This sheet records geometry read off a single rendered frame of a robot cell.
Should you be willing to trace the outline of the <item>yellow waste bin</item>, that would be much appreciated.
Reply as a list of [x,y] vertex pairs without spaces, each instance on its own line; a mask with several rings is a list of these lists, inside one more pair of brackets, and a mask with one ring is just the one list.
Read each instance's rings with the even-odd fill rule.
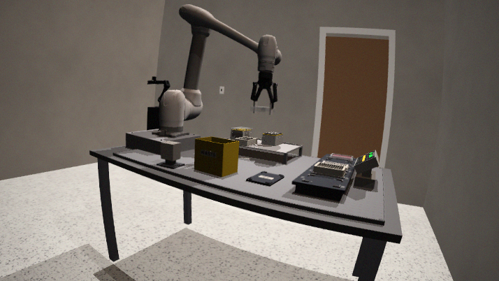
[[238,172],[239,142],[212,136],[195,138],[194,169],[219,177]]

